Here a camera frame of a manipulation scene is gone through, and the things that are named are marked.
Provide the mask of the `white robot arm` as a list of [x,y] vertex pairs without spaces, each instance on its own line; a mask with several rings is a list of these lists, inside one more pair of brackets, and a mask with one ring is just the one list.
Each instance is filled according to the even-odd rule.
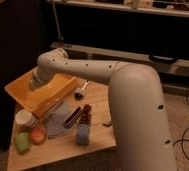
[[163,90],[155,69],[122,61],[69,59],[58,48],[38,57],[30,84],[41,87],[58,73],[108,86],[122,171],[177,171]]

